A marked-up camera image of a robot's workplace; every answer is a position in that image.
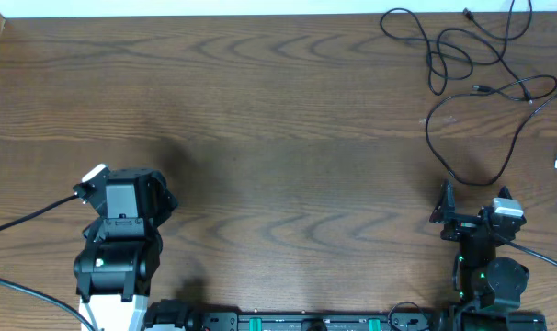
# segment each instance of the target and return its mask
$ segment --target brown wood surface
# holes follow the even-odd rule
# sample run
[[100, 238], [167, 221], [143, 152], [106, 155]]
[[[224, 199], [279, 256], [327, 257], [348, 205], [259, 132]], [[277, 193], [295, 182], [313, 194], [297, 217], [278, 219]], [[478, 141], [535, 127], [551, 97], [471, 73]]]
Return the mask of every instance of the brown wood surface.
[[[477, 17], [497, 33], [506, 19]], [[457, 299], [457, 245], [427, 221], [448, 177], [423, 134], [440, 97], [426, 86], [424, 44], [386, 38], [379, 18], [10, 20], [0, 45], [0, 224], [71, 194], [98, 163], [151, 166], [182, 200], [161, 228], [152, 301], [378, 311]], [[460, 14], [420, 18], [430, 38], [473, 29]], [[514, 30], [524, 19], [516, 15]], [[408, 17], [389, 24], [417, 35]], [[557, 75], [557, 14], [536, 14], [506, 59], [521, 77]], [[445, 96], [510, 81], [500, 66], [477, 67]], [[532, 110], [500, 97], [458, 100], [432, 120], [433, 141], [457, 171], [484, 179]], [[461, 211], [508, 185], [529, 220], [517, 241], [557, 259], [556, 153], [557, 101], [524, 130], [499, 183], [456, 187]], [[71, 202], [0, 233], [0, 276], [77, 305], [72, 264], [95, 217]], [[499, 254], [530, 269], [523, 308], [556, 330], [557, 268], [511, 248]], [[0, 330], [78, 327], [0, 288]]]

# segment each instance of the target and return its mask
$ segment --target wooden tabletop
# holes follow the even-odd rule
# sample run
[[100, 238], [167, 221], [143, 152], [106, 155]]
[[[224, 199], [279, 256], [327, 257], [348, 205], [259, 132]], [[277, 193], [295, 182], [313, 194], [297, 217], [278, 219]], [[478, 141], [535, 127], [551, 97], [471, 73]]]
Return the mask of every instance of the wooden tabletop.
[[[448, 27], [475, 31], [460, 14], [419, 17], [430, 38]], [[458, 245], [427, 221], [449, 174], [427, 149], [425, 117], [442, 97], [513, 79], [499, 65], [476, 67], [436, 97], [425, 45], [385, 37], [379, 18], [9, 20], [0, 44], [0, 224], [72, 194], [99, 163], [148, 166], [182, 201], [161, 227], [151, 301], [384, 311], [457, 300]], [[505, 28], [505, 14], [477, 18], [495, 33]], [[515, 15], [514, 31], [525, 18]], [[407, 16], [389, 27], [417, 36]], [[462, 36], [450, 40], [492, 58]], [[520, 77], [557, 76], [557, 14], [535, 14], [506, 60]], [[457, 100], [432, 119], [433, 144], [460, 174], [488, 178], [538, 105]], [[460, 211], [475, 214], [508, 185], [529, 221], [517, 243], [557, 259], [557, 100], [520, 137], [498, 183], [457, 184]], [[72, 266], [95, 218], [70, 202], [0, 233], [0, 277], [76, 306]], [[498, 254], [529, 268], [522, 308], [546, 314], [556, 330], [557, 268], [509, 247]], [[0, 330], [78, 327], [0, 288]]]

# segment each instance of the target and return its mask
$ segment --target white background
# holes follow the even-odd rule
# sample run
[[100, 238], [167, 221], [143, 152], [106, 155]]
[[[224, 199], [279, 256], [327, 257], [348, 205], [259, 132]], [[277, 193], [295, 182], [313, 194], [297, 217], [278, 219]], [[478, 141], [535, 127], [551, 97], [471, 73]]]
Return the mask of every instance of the white background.
[[[0, 0], [0, 13], [14, 17], [207, 16], [507, 11], [511, 0]], [[557, 11], [557, 0], [532, 1], [534, 11]], [[528, 9], [516, 0], [516, 11]]]

